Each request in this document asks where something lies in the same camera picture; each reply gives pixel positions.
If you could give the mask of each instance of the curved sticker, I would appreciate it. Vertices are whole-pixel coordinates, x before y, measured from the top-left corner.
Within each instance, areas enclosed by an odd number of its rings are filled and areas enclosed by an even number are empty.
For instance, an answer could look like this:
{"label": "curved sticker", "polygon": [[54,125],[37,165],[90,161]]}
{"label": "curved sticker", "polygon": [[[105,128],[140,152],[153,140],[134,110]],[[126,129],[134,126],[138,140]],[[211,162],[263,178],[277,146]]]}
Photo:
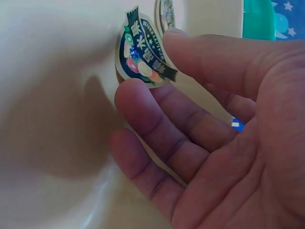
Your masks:
{"label": "curved sticker", "polygon": [[158,31],[162,36],[167,30],[175,28],[173,0],[157,0],[156,24]]}
{"label": "curved sticker", "polygon": [[177,70],[167,63],[161,38],[149,18],[136,7],[127,12],[127,20],[116,45],[115,64],[122,78],[141,79],[150,88],[175,81]]}

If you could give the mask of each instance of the green object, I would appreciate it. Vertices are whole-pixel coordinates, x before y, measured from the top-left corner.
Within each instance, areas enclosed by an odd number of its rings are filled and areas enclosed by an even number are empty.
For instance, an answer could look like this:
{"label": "green object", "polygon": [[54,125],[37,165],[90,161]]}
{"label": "green object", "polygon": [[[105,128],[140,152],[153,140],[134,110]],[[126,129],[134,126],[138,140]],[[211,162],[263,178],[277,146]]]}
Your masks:
{"label": "green object", "polygon": [[275,40],[275,10],[270,0],[244,0],[243,38]]}

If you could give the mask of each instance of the blue fabric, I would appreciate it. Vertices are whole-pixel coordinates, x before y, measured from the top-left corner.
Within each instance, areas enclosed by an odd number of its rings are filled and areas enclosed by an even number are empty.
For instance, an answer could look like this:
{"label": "blue fabric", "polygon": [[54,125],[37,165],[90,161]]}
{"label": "blue fabric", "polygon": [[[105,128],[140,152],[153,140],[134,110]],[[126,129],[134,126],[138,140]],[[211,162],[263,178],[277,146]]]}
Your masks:
{"label": "blue fabric", "polygon": [[[273,0],[276,15],[276,39],[305,39],[305,1],[304,0]],[[232,127],[242,131],[244,126],[234,119]]]}

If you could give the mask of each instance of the white surface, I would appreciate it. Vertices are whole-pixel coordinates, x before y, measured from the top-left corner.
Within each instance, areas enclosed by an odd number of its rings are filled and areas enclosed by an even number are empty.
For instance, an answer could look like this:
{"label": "white surface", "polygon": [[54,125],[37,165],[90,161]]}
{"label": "white surface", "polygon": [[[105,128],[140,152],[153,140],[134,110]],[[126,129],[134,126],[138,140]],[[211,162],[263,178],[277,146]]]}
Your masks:
{"label": "white surface", "polygon": [[[1,229],[169,228],[106,146],[125,125],[113,108],[114,45],[124,12],[137,4],[153,18],[152,0],[0,0]],[[241,36],[242,0],[174,4],[178,27],[190,33]]]}

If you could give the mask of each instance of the skin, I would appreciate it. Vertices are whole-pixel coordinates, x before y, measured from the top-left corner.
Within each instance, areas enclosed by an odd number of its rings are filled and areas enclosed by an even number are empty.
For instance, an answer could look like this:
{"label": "skin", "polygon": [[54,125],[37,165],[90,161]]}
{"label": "skin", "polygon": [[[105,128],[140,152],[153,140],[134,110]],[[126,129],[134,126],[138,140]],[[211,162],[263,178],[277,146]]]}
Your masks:
{"label": "skin", "polygon": [[118,110],[186,185],[127,129],[110,140],[121,170],[174,229],[305,228],[305,43],[179,30],[163,43],[175,66],[245,128],[238,133],[172,85],[125,81]]}

